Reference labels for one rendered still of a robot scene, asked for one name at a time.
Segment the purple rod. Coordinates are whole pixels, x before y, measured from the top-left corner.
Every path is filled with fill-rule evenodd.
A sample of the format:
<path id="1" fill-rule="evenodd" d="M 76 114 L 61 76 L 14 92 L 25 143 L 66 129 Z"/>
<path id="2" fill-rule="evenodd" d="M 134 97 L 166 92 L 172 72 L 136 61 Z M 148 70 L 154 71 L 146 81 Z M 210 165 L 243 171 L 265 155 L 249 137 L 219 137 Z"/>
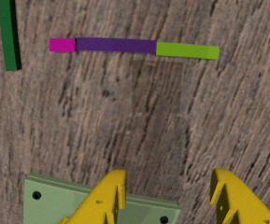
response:
<path id="1" fill-rule="evenodd" d="M 77 37 L 77 50 L 156 53 L 156 40 Z"/>

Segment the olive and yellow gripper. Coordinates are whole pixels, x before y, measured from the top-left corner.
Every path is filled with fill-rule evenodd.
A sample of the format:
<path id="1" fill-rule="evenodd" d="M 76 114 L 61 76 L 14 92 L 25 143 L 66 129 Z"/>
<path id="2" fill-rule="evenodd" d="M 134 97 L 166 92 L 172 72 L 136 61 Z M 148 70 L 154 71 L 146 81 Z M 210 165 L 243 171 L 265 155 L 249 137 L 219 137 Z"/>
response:
<path id="1" fill-rule="evenodd" d="M 65 224 L 117 224 L 125 208 L 127 172 L 107 173 Z M 270 224 L 270 210 L 234 173 L 215 168 L 210 181 L 210 205 L 216 206 L 217 224 Z"/>

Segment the magenta rod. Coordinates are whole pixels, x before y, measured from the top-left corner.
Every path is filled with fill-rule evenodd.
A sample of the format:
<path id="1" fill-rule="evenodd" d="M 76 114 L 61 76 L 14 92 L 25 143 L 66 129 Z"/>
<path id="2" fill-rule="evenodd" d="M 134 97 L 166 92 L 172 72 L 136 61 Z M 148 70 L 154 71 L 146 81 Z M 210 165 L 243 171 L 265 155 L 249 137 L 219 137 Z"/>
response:
<path id="1" fill-rule="evenodd" d="M 77 51 L 77 39 L 50 38 L 50 51 Z"/>

